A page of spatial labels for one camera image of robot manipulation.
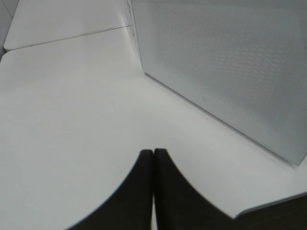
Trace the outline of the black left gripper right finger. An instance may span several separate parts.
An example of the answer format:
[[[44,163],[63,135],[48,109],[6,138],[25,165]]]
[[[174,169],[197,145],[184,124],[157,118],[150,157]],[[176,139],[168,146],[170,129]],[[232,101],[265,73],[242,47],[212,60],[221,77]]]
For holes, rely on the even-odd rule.
[[[154,203],[159,230],[235,230],[236,223],[208,202],[181,174],[165,149],[154,151]]]

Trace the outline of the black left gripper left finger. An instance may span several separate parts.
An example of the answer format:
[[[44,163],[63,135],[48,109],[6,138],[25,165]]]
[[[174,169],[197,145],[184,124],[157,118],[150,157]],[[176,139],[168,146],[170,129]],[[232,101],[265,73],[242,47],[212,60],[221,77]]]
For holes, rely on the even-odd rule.
[[[116,191],[71,230],[150,230],[153,208],[154,153],[141,150]]]

